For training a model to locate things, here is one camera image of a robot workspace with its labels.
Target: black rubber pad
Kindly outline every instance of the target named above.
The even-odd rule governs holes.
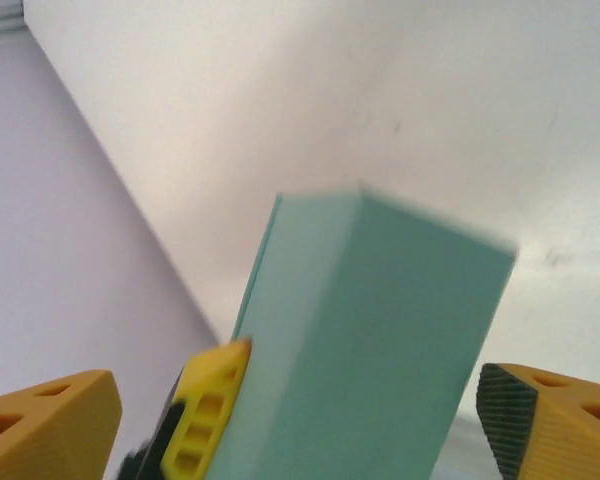
[[[477,409],[504,480],[516,480],[524,459],[538,392],[500,366],[482,367]]]

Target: teal foam block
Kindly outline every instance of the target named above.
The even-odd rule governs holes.
[[[205,480],[428,479],[514,257],[369,193],[280,197]]]

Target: yellow 3d-printed part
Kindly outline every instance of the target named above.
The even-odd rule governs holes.
[[[111,372],[0,397],[0,480],[101,480],[122,413]]]
[[[200,480],[224,431],[251,354],[251,342],[238,340],[193,356],[178,381],[173,404],[184,410],[162,457],[169,480]]]
[[[477,407],[505,480],[600,480],[599,384],[487,364]]]

